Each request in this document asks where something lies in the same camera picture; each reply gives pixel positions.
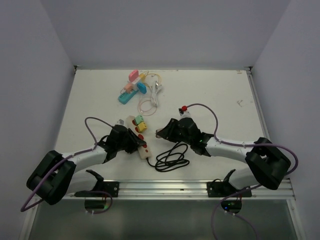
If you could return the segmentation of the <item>pink brown charger plug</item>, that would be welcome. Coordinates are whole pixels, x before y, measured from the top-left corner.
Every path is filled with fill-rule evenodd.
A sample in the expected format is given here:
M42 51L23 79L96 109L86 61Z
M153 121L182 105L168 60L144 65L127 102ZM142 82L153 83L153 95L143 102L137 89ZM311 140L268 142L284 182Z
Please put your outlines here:
M163 129L159 128L155 131L155 137L157 139L163 139L164 138L164 133L163 133Z

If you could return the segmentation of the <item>yellow USB charger plug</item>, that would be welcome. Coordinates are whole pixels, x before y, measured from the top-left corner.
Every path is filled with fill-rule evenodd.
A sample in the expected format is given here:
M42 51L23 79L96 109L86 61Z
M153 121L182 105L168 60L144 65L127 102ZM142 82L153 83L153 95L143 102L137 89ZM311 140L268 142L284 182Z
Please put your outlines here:
M147 124L145 122L141 122L136 126L136 129L139 133L143 133L145 130L148 129Z

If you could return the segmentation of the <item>green USB charger plug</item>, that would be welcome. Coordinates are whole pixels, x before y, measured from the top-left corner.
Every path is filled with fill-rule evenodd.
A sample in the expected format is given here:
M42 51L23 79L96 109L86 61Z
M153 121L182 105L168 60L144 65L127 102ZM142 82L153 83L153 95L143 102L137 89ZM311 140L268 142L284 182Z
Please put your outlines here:
M134 118L133 121L135 125L139 125L140 123L143 123L145 120L142 115L138 115Z

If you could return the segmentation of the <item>teal USB hub strip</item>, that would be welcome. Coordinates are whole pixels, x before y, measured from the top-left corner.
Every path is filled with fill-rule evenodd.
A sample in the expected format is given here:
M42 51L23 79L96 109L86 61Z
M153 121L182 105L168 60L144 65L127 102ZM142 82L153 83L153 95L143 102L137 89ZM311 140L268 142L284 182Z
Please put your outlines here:
M119 95L118 101L119 101L121 104L125 105L125 104L127 104L127 103L132 99L132 97L135 96L137 93L138 93L137 90L131 90L130 92L124 91L123 93L121 93L121 94Z

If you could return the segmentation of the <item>pink charger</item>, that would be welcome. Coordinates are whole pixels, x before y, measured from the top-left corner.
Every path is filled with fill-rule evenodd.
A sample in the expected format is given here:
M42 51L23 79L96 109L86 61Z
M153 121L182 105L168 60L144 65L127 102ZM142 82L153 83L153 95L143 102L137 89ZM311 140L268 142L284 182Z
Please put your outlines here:
M139 70L138 70L138 69L135 69L135 70L133 70L133 71L129 74L128 80L129 80L130 82L133 82L138 76L139 76Z

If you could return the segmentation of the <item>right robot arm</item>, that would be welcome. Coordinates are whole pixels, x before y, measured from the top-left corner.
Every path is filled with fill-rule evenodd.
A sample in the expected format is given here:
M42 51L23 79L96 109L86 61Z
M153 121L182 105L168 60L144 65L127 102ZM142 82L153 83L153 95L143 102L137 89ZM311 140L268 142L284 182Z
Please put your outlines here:
M202 132L190 117L172 118L164 128L156 130L156 137L185 143L201 156L223 157L247 164L244 169L232 169L222 180L209 181L206 184L209 197L232 197L255 185L277 190L291 166L291 161L267 138L228 145L216 140L214 134Z

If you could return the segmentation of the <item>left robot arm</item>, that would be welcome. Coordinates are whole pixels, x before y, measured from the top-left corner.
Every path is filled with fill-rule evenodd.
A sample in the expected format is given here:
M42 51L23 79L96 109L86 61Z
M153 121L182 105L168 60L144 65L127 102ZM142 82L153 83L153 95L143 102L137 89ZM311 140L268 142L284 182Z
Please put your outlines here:
M109 135L95 141L89 149L65 154L49 151L28 178L26 186L33 195L38 195L49 205L55 205L67 194L76 172L105 164L120 151L132 154L146 144L143 137L123 125L116 124Z

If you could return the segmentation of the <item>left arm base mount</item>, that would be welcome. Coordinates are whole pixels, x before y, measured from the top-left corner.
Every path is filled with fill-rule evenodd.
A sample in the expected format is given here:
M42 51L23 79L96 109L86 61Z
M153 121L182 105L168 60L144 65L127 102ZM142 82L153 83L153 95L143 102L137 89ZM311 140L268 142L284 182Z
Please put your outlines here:
M107 195L105 193L95 192L106 192L113 198L118 197L120 183L118 181L103 181L97 183L93 190L90 191L78 191L74 194L75 197L87 197L87 198L104 198Z

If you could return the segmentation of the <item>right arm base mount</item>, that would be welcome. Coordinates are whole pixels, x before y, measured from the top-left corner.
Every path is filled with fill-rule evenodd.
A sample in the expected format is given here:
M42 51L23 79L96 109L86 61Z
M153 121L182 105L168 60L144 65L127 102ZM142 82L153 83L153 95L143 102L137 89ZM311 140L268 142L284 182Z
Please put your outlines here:
M206 190L209 198L224 198L240 191L227 181L220 179L208 181L206 183Z

